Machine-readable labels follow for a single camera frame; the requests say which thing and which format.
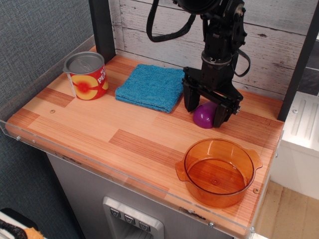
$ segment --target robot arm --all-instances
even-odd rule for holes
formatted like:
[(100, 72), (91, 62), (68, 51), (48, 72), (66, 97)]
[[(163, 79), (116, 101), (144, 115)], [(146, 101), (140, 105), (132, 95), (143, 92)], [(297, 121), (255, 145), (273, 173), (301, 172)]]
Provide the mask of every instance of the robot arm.
[[(249, 57), (239, 48), (245, 44), (244, 2), (242, 0), (173, 0), (191, 16), (185, 26), (176, 33), (152, 36), (152, 27), (159, 0), (154, 0), (148, 18), (147, 33), (150, 40), (159, 42), (185, 35), (200, 15), (203, 21), (205, 49), (202, 52), (201, 70), (185, 67), (183, 78), (184, 104), (187, 111), (196, 109), (200, 96), (217, 104), (213, 127), (220, 127), (232, 114), (240, 110), (243, 96), (232, 85), (234, 74), (246, 75), (250, 68)], [(241, 75), (235, 71), (238, 56), (249, 62)]]

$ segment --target can lid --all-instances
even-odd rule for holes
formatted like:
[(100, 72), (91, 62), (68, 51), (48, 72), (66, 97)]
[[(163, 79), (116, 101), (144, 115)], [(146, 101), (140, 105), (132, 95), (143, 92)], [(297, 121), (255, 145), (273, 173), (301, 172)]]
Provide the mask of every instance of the can lid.
[(84, 51), (76, 53), (64, 62), (63, 71), (77, 75), (85, 75), (97, 71), (104, 65), (104, 58), (101, 54)]

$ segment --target dispenser button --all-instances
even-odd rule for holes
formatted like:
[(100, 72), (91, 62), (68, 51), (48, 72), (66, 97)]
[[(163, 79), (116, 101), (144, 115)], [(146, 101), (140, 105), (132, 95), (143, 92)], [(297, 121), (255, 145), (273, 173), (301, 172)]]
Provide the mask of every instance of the dispenser button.
[(134, 218), (124, 214), (124, 219), (125, 219), (126, 222), (128, 222), (128, 223), (130, 223), (132, 225), (135, 225), (135, 219)]
[(111, 214), (114, 216), (114, 217), (117, 217), (117, 218), (121, 218), (121, 213), (113, 208), (110, 208), (111, 210)]
[(145, 224), (145, 223), (142, 223), (140, 222), (140, 228), (146, 232), (150, 232), (151, 231), (151, 228), (149, 225)]

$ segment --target purple ball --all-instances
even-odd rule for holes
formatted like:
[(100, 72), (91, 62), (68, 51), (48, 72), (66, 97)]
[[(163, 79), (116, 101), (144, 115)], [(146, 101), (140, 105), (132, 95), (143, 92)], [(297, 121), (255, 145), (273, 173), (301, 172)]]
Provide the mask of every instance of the purple ball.
[(217, 104), (208, 101), (195, 109), (193, 121), (201, 128), (213, 128)]

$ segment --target red can label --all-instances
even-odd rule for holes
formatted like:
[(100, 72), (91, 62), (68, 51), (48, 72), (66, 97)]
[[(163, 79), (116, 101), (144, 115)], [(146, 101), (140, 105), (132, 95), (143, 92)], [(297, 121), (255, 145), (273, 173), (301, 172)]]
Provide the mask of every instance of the red can label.
[(109, 88), (105, 66), (86, 75), (70, 73), (69, 80), (73, 86), (73, 93), (82, 100), (94, 100), (103, 96)]

